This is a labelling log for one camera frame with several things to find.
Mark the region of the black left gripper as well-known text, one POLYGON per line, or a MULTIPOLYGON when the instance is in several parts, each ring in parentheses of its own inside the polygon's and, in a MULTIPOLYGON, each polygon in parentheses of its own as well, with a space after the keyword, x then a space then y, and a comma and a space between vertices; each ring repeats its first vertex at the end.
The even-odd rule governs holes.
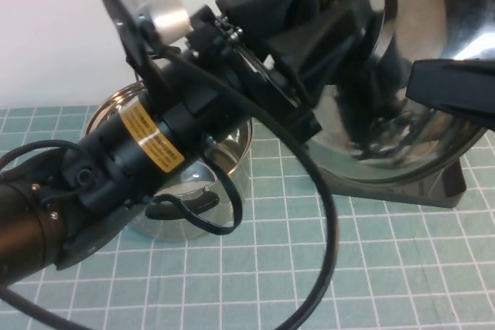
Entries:
POLYGON ((366 38, 373 18, 369 0, 216 4, 244 31, 282 31, 266 42, 280 73, 266 70, 239 41, 231 40, 241 30, 207 6, 192 15, 188 50, 167 57, 183 74, 222 95, 233 109, 258 119, 279 137, 286 134, 306 143, 322 130, 311 107, 318 104, 339 65, 366 38))

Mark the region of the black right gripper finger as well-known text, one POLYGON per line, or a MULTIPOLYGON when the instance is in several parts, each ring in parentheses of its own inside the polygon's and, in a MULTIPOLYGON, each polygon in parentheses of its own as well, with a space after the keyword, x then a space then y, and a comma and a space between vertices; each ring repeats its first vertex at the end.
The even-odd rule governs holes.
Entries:
POLYGON ((494 129, 494 60, 419 60, 406 97, 431 109, 494 129))

